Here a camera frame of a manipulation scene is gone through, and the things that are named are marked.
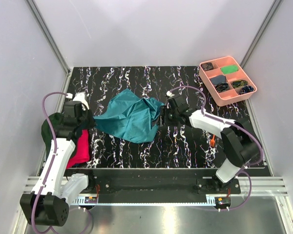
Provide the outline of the teal cloth napkin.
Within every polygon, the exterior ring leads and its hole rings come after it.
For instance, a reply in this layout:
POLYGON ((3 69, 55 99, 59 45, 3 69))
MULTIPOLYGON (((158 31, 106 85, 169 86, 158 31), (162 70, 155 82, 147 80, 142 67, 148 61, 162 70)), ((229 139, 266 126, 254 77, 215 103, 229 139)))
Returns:
POLYGON ((152 142, 163 105, 155 98, 139 98, 125 89, 109 101, 105 113, 93 118, 96 128, 106 134, 137 144, 152 142))

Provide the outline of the orange plastic fork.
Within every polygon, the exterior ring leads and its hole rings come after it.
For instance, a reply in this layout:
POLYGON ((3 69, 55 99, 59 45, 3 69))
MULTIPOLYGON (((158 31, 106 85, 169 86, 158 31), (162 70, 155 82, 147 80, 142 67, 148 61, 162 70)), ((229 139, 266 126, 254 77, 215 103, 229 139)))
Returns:
POLYGON ((212 136, 212 139, 210 140, 210 146, 211 146, 212 148, 215 147, 215 135, 213 135, 213 136, 212 136))

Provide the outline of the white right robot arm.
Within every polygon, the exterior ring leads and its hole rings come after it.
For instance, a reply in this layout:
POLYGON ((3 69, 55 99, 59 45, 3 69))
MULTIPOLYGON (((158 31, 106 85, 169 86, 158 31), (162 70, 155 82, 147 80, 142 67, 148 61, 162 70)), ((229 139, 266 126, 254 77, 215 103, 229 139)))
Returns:
POLYGON ((209 114, 204 109, 194 110, 181 95, 169 97, 167 104, 160 107, 159 123, 161 126, 181 124, 201 129, 222 140, 226 159, 212 181, 212 188, 217 193, 225 192, 230 186, 229 182, 249 166, 251 160, 257 156, 262 160, 261 143, 245 124, 209 114))

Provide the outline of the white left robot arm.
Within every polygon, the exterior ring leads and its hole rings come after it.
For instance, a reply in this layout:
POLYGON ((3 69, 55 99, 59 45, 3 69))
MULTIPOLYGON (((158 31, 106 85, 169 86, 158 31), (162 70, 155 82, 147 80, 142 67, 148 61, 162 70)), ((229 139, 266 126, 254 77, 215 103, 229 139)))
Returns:
POLYGON ((79 138, 83 131, 95 126, 86 101, 68 101, 63 109, 60 122, 52 124, 50 118, 46 119, 52 135, 49 156, 31 192, 20 198, 21 209, 32 226, 63 226, 71 202, 81 191, 90 193, 96 186, 96 181, 85 174, 77 174, 62 185, 67 164, 77 152, 79 138))

